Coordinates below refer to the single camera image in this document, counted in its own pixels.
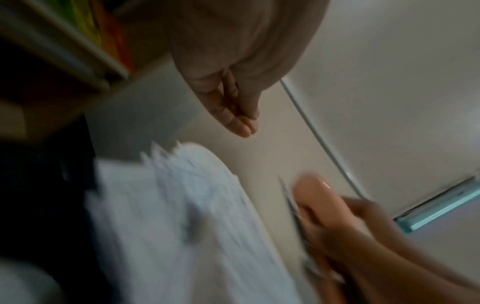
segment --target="hand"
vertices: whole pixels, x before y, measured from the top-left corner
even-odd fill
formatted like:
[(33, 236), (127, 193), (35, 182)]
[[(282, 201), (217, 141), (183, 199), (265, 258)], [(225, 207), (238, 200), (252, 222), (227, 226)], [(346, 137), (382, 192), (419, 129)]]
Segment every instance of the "hand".
[(165, 0), (175, 64), (205, 108), (233, 133), (259, 126), (262, 90), (297, 62), (329, 0)]
[[(418, 250), (375, 203), (343, 198), (351, 212), (362, 219), (374, 239), (351, 226), (321, 228), (312, 222), (315, 204), (301, 204), (303, 224), (313, 255), (329, 258), (346, 268), (358, 281), (369, 303), (475, 303), (476, 284), (432, 260)], [(332, 297), (331, 278), (315, 278), (315, 288), (326, 303), (343, 303)]]

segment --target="paper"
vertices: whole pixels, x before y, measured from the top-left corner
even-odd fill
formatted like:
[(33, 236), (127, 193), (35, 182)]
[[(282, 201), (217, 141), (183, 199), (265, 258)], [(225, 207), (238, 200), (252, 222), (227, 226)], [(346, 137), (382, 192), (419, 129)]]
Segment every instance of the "paper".
[(237, 177), (215, 155), (154, 145), (142, 158), (97, 161), (101, 195), (91, 204), (97, 226), (109, 223), (104, 252), (116, 254), (126, 302), (301, 302)]

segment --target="dark fabric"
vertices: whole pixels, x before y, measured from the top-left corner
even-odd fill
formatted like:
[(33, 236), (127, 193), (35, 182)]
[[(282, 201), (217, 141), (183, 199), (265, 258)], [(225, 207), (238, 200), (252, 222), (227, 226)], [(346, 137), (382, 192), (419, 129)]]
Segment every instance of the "dark fabric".
[(93, 149), (79, 130), (42, 147), (0, 146), (0, 255), (44, 269), (71, 303), (112, 303), (117, 293), (100, 268), (84, 206), (95, 186)]

